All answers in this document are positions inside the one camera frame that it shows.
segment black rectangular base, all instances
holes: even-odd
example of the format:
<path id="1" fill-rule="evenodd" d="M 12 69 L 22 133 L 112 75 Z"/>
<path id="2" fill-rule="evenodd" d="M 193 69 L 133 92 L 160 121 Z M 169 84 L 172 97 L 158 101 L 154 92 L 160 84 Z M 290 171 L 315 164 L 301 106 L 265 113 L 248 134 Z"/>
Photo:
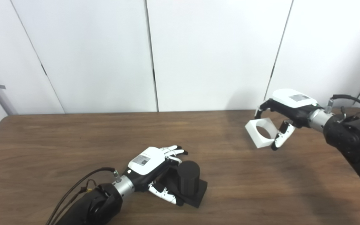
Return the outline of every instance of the black rectangular base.
<path id="1" fill-rule="evenodd" d="M 163 184 L 168 190 L 172 191 L 176 196 L 181 198 L 185 203 L 198 208 L 204 197 L 208 183 L 200 179 L 198 192 L 193 196 L 184 196 L 177 188 L 178 175 L 176 168 L 169 168 L 165 175 L 163 175 L 159 182 Z"/>

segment black cable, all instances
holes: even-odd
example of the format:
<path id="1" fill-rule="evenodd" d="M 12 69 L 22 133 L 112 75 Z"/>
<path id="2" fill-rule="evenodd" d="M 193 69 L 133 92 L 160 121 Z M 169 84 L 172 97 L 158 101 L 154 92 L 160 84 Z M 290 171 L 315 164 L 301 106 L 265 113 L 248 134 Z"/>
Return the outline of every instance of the black cable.
<path id="1" fill-rule="evenodd" d="M 352 96 L 347 95 L 347 94 L 335 94 L 335 95 L 333 95 L 333 97 L 332 97 L 332 99 L 339 99 L 339 98 L 351 99 L 351 100 L 354 100 L 354 101 L 360 103 L 360 99 L 359 99 L 359 98 L 355 98 L 355 97 L 352 97 Z"/>
<path id="2" fill-rule="evenodd" d="M 63 211 L 65 211 L 65 209 L 77 198 L 77 196 L 79 196 L 79 194 L 81 194 L 82 191 L 77 192 L 68 202 L 67 204 L 58 212 L 58 214 L 56 215 L 55 219 L 52 221 L 52 225 L 55 224 L 56 220 L 59 218 L 59 216 L 62 214 Z"/>
<path id="3" fill-rule="evenodd" d="M 89 174 L 87 174 L 86 176 L 84 176 L 83 178 L 80 179 L 80 181 L 78 181 L 75 185 L 73 185 L 72 188 L 69 189 L 69 191 L 66 192 L 66 194 L 61 198 L 61 200 L 58 202 L 58 204 L 56 205 L 54 211 L 52 212 L 50 218 L 48 219 L 46 225 L 50 225 L 51 220 L 53 219 L 54 215 L 56 214 L 56 211 L 59 209 L 60 205 L 63 203 L 63 201 L 67 198 L 67 196 L 78 186 L 81 184 L 81 182 L 83 182 L 85 179 L 89 178 L 89 176 L 100 172 L 100 171 L 110 171 L 110 172 L 114 172 L 115 168 L 112 167 L 103 167 L 103 168 L 99 168 L 94 170 L 93 172 L 90 172 Z"/>
<path id="4" fill-rule="evenodd" d="M 88 184 L 89 182 L 92 181 L 94 183 L 94 187 L 97 186 L 97 182 L 95 182 L 93 179 L 88 179 L 86 186 L 85 187 L 81 187 L 80 191 L 77 192 L 67 203 L 66 205 L 58 212 L 58 214 L 56 215 L 55 219 L 52 221 L 52 225 L 55 224 L 56 220 L 59 218 L 59 216 L 62 214 L 63 211 L 65 211 L 65 209 L 74 201 L 76 200 L 76 198 L 79 196 L 79 194 L 84 193 L 86 191 L 88 191 Z"/>

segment black cylinder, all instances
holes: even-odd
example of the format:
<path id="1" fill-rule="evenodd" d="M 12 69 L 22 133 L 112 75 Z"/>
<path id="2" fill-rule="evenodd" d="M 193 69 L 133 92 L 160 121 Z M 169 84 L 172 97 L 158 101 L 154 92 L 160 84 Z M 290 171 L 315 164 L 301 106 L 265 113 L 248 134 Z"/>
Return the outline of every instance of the black cylinder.
<path id="1" fill-rule="evenodd" d="M 198 192 L 200 183 L 200 167 L 194 161 L 182 162 L 177 168 L 178 189 L 184 196 L 192 196 Z"/>

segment qr code label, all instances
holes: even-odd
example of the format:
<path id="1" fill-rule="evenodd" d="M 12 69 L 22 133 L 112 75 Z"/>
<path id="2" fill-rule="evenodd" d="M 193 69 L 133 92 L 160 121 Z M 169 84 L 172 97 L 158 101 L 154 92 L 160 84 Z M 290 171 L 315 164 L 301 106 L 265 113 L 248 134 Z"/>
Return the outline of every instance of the qr code label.
<path id="1" fill-rule="evenodd" d="M 133 159 L 133 162 L 144 166 L 150 159 L 151 158 L 148 158 L 144 155 L 138 155 L 135 159 Z"/>
<path id="2" fill-rule="evenodd" d="M 294 100 L 296 102 L 306 100 L 306 99 L 310 99 L 310 97 L 308 97 L 306 95 L 303 95 L 303 94 L 291 95 L 289 98 L 291 98 L 292 100 Z"/>

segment white square block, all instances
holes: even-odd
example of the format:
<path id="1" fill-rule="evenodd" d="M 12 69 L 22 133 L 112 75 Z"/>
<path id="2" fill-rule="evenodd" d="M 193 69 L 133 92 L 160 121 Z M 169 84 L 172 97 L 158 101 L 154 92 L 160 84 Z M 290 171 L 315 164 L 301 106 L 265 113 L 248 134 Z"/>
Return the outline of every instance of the white square block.
<path id="1" fill-rule="evenodd" d="M 269 133 L 271 139 L 263 137 L 259 133 L 256 127 L 262 127 L 263 129 L 265 129 Z M 248 134 L 251 136 L 257 148 L 262 148 L 271 145 L 274 141 L 274 138 L 276 138 L 276 134 L 277 134 L 277 128 L 276 126 L 274 126 L 270 118 L 250 120 L 245 125 L 245 129 L 247 129 Z"/>

